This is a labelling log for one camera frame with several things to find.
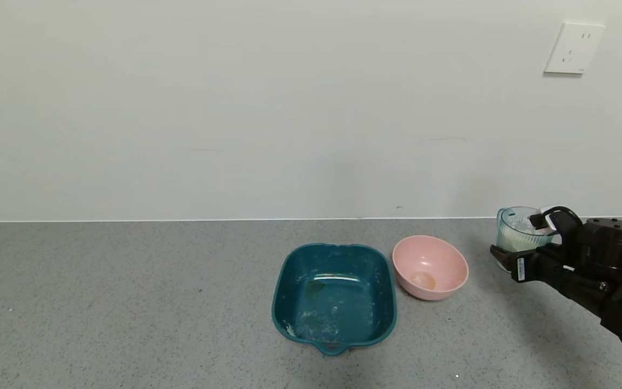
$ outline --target pink bowl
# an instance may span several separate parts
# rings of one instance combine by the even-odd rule
[[[442,300],[459,290],[469,277],[464,256],[451,244],[432,236],[410,236],[393,249],[397,281],[422,300]]]

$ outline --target speckled countertop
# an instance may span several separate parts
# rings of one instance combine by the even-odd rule
[[[0,388],[622,387],[622,344],[488,254],[493,220],[0,224]],[[301,244],[431,234],[469,262],[438,303],[397,288],[382,343],[325,357],[271,321]]]

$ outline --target white wall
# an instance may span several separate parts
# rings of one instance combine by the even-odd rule
[[[0,220],[556,202],[622,215],[622,0],[0,2]]]

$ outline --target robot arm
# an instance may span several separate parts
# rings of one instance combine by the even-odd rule
[[[559,206],[530,221],[537,229],[551,227],[562,243],[516,253],[492,245],[491,254],[514,281],[547,283],[598,316],[622,342],[622,220],[588,219],[583,224],[572,210]]]

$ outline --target glass measuring cup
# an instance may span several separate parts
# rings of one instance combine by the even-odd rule
[[[536,249],[547,243],[551,243],[553,236],[547,236],[537,231],[529,221],[529,216],[538,213],[532,207],[508,207],[499,209],[496,223],[498,224],[498,237],[496,246],[508,251],[525,251]],[[498,267],[505,270],[503,265],[496,261]]]

